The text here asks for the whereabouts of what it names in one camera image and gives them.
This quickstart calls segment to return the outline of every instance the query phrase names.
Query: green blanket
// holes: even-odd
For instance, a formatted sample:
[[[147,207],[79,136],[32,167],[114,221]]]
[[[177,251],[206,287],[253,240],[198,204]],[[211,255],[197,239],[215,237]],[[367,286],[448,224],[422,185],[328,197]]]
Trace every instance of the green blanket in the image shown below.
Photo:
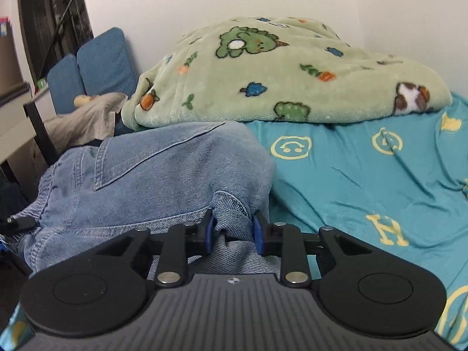
[[[188,121],[353,123],[439,110],[431,69],[353,48],[302,18],[233,18],[185,35],[141,75],[122,119],[134,130]]]

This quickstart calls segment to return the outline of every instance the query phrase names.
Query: dark window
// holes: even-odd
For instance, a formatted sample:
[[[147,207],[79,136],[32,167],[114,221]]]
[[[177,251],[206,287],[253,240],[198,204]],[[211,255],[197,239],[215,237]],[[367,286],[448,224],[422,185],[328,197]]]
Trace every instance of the dark window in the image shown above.
[[[18,7],[34,82],[93,38],[84,0],[18,0]]]

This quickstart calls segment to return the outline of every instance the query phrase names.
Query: teal bed sheet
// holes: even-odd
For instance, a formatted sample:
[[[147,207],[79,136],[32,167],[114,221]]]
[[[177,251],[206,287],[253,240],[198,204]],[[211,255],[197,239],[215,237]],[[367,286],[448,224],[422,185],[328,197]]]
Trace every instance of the teal bed sheet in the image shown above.
[[[448,297],[436,332],[467,347],[468,100],[349,125],[246,125],[277,165],[270,221],[333,226],[433,272]]]

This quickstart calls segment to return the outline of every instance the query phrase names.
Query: blue backrest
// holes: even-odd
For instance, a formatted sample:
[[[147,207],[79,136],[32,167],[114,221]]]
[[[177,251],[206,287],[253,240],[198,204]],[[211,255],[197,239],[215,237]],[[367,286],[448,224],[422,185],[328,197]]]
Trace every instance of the blue backrest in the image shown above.
[[[57,114],[73,112],[75,110],[73,105],[75,97],[86,95],[78,63],[73,54],[68,54],[52,67],[47,75],[47,83]]]
[[[135,92],[137,77],[121,29],[114,27],[92,39],[76,57],[87,95]]]

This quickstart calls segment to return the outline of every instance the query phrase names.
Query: folded denim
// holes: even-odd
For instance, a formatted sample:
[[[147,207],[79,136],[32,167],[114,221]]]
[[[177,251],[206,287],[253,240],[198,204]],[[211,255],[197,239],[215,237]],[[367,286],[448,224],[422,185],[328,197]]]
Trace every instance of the folded denim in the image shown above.
[[[183,123],[68,150],[43,175],[37,199],[15,217],[38,227],[5,238],[34,272],[138,226],[152,233],[217,219],[214,250],[190,273],[278,273],[279,259],[260,257],[252,214],[268,217],[274,164],[254,135],[234,122]],[[225,236],[239,239],[226,243]],[[157,257],[149,278],[154,275]]]

